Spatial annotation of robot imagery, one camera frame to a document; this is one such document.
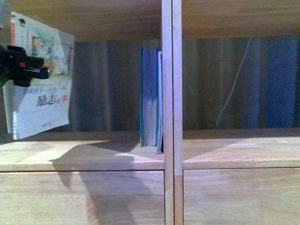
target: wooden shelf board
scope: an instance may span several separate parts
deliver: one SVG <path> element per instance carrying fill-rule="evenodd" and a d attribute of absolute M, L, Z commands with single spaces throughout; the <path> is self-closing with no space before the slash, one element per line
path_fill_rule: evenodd
<path fill-rule="evenodd" d="M 8 0 L 10 10 L 75 35 L 75 41 L 158 39 L 160 0 Z"/>
<path fill-rule="evenodd" d="M 300 128 L 183 133 L 183 169 L 300 167 Z"/>
<path fill-rule="evenodd" d="M 183 0 L 184 38 L 233 38 L 300 34 L 295 0 Z"/>
<path fill-rule="evenodd" d="M 138 132 L 41 133 L 0 141 L 0 171 L 163 170 L 164 155 L 141 147 Z"/>

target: black clip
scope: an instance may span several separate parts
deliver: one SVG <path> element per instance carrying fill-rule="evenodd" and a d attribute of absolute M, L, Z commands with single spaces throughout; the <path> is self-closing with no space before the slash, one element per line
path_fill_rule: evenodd
<path fill-rule="evenodd" d="M 48 79 L 48 68 L 43 67 L 44 59 L 29 57 L 22 47 L 0 45 L 0 84 L 13 80 L 14 85 L 29 87 L 32 78 Z"/>

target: cabinet door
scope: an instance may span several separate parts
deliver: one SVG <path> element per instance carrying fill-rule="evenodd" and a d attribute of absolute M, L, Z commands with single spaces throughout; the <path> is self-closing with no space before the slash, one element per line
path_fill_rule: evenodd
<path fill-rule="evenodd" d="M 164 172 L 0 173 L 1 225 L 163 225 Z"/>
<path fill-rule="evenodd" d="M 300 169 L 184 171 L 184 225 L 298 225 Z"/>

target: wire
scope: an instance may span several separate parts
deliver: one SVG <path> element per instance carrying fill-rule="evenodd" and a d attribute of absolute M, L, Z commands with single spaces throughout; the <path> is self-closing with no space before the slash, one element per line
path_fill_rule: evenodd
<path fill-rule="evenodd" d="M 242 68 L 243 62 L 244 62 L 244 60 L 245 60 L 246 54 L 247 54 L 248 49 L 249 49 L 249 46 L 250 46 L 250 42 L 251 42 L 251 37 L 249 37 L 249 39 L 248 39 L 248 44 L 247 44 L 247 47 L 246 47 L 246 49 L 245 49 L 245 52 L 244 52 L 242 61 L 240 62 L 240 66 L 239 66 L 238 72 L 236 73 L 236 76 L 235 76 L 235 79 L 234 79 L 234 82 L 233 82 L 233 87 L 232 87 L 232 89 L 231 89 L 231 91 L 230 91 L 230 94 L 229 94 L 229 96 L 228 96 L 228 99 L 226 100 L 225 105 L 223 106 L 223 108 L 222 108 L 222 110 L 221 110 L 219 116 L 217 117 L 216 128 L 218 127 L 218 125 L 219 125 L 219 120 L 220 120 L 220 118 L 221 118 L 221 116 L 222 116 L 222 114 L 223 114 L 225 108 L 226 108 L 227 105 L 228 105 L 228 102 L 229 102 L 229 100 L 230 100 L 230 98 L 231 98 L 231 95 L 233 94 L 234 88 L 235 88 L 235 86 L 236 86 L 236 82 L 237 82 L 238 77 L 239 77 L 239 74 L 240 74 L 240 69 Z"/>

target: wooden cabinet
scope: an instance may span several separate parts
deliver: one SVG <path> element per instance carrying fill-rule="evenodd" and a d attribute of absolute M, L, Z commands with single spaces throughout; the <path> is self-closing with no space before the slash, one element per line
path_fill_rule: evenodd
<path fill-rule="evenodd" d="M 7 2 L 76 42 L 159 39 L 164 154 L 141 148 L 138 132 L 0 134 L 0 224 L 173 225 L 172 1 Z M 0 41 L 9 37 L 7 23 Z"/>
<path fill-rule="evenodd" d="M 4 172 L 0 224 L 164 225 L 164 172 Z"/>
<path fill-rule="evenodd" d="M 184 171 L 184 225 L 296 225 L 300 168 Z"/>
<path fill-rule="evenodd" d="M 0 224 L 164 225 L 164 155 L 138 135 L 1 139 Z"/>
<path fill-rule="evenodd" d="M 1 224 L 300 223 L 299 129 L 182 130 L 182 37 L 299 35 L 299 3 L 9 3 L 76 41 L 160 39 L 164 155 L 140 148 L 135 132 L 3 137 Z M 7 26 L 0 39 L 9 42 L 9 32 Z"/>
<path fill-rule="evenodd" d="M 175 224 L 298 224 L 300 130 L 183 131 L 182 38 L 297 36 L 300 4 L 172 0 L 172 21 Z"/>

